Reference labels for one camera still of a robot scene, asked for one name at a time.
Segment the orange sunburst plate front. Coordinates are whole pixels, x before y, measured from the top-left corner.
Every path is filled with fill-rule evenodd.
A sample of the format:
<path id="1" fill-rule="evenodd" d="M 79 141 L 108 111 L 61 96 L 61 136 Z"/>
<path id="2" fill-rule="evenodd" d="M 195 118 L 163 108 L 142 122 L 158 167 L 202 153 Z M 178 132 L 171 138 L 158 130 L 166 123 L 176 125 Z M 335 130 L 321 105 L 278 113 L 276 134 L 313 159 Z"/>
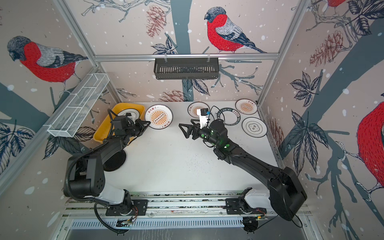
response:
<path id="1" fill-rule="evenodd" d="M 149 127 L 155 130 L 163 130 L 169 127 L 173 118 L 172 110 L 161 104 L 150 106 L 145 112 L 145 121 L 150 122 Z"/>

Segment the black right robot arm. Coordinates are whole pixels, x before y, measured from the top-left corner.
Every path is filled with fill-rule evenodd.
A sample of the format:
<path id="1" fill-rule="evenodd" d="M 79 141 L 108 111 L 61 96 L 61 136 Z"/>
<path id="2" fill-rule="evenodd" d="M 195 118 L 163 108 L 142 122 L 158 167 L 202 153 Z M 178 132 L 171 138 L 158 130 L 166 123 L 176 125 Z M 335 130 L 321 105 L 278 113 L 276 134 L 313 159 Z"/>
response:
<path id="1" fill-rule="evenodd" d="M 230 140 L 221 120 L 201 128 L 197 120 L 167 130 L 147 131 L 128 148 L 133 190 L 148 192 L 239 190 L 251 208 L 251 189 L 267 191 L 274 214 L 295 220 L 307 199 L 292 168 L 252 156 L 245 136 Z"/>

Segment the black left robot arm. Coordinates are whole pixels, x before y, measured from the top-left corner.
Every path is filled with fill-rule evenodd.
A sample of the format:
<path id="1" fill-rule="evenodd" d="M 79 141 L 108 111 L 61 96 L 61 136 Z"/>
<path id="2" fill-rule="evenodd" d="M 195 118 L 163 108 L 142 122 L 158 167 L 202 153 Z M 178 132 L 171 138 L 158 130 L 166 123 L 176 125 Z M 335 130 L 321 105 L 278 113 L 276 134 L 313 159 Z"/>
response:
<path id="1" fill-rule="evenodd" d="M 140 137 L 150 124 L 150 121 L 133 121 L 127 116 L 111 119 L 108 136 L 100 146 L 69 159 L 64 180 L 65 196 L 79 202 L 94 202 L 107 208 L 120 207 L 130 212 L 133 203 L 129 192 L 106 182 L 104 163 L 122 152 L 132 137 Z"/>

